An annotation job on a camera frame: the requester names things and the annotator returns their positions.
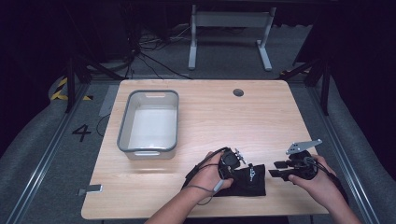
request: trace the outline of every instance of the right hand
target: right hand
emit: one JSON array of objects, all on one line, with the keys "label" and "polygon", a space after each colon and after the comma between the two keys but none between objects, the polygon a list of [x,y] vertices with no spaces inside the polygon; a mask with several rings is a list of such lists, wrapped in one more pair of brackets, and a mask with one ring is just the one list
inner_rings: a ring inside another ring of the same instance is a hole
[{"label": "right hand", "polygon": [[[335,175],[334,170],[329,167],[323,157],[312,155],[312,157],[321,163],[330,173]],[[332,180],[320,169],[317,175],[311,180],[302,179],[296,175],[289,175],[289,181],[293,184],[305,189],[311,197],[327,209],[332,205],[339,204],[344,201],[344,197]]]},{"label": "right hand", "polygon": [[[221,180],[219,176],[219,160],[221,157],[222,153],[216,154],[214,157],[210,158],[208,161],[206,161],[204,164],[202,164],[202,168],[190,181],[188,185],[196,185],[200,186],[205,189],[210,189],[212,190]],[[231,186],[233,183],[233,179],[225,179],[223,184],[221,185],[220,189],[227,189]],[[208,193],[203,190],[199,190],[202,192],[201,198],[204,199],[206,197],[212,196],[211,193]]]}]

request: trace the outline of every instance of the table top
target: table top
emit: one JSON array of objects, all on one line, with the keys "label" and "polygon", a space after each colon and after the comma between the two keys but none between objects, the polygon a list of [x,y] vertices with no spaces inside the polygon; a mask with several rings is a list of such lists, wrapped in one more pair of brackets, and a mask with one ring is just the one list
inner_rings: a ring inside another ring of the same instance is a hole
[{"label": "table top", "polygon": [[[235,89],[244,95],[233,95]],[[179,94],[173,159],[131,161],[118,149],[124,109],[135,90]],[[92,174],[91,185],[101,184],[103,191],[86,195],[81,214],[87,219],[150,217],[180,191],[185,175],[208,151],[222,147],[238,148],[247,163],[265,164],[267,195],[213,198],[207,205],[196,206],[189,217],[326,214],[306,191],[268,173],[275,169],[274,161],[288,159],[291,143],[310,140],[285,81],[122,81]]]}]

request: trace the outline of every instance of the number 4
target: number 4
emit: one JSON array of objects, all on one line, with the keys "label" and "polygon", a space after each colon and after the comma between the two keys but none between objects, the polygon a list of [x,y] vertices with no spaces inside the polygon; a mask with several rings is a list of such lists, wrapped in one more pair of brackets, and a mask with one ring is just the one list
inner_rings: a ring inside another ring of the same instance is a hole
[{"label": "number 4", "polygon": [[82,142],[82,141],[84,141],[85,134],[91,133],[91,132],[87,132],[87,130],[88,130],[88,125],[84,124],[81,127],[75,129],[73,131],[73,134],[81,134],[81,137],[79,138],[79,142]]}]

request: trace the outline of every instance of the dark background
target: dark background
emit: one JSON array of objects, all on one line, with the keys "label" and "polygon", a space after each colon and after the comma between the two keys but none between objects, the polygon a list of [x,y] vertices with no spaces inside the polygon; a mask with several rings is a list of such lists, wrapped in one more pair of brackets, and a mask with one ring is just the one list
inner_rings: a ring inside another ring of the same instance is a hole
[{"label": "dark background", "polygon": [[[168,29],[188,23],[191,14],[190,6],[43,0],[6,0],[0,8],[0,155],[50,103],[48,90],[64,75],[70,57],[82,54],[99,63],[122,60],[136,49],[142,28],[166,39]],[[330,11],[283,6],[277,8],[274,20],[278,26],[315,24],[296,62],[329,57],[343,100],[394,179],[395,9],[386,0],[361,0]]]}]

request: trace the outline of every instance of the plastic bin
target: plastic bin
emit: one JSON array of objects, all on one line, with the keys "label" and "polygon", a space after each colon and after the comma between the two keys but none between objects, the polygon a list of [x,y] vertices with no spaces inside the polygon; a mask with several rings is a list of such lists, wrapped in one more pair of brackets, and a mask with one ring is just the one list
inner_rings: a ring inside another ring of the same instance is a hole
[{"label": "plastic bin", "polygon": [[177,118],[177,92],[132,92],[120,126],[119,149],[130,160],[172,159],[177,145]]}]

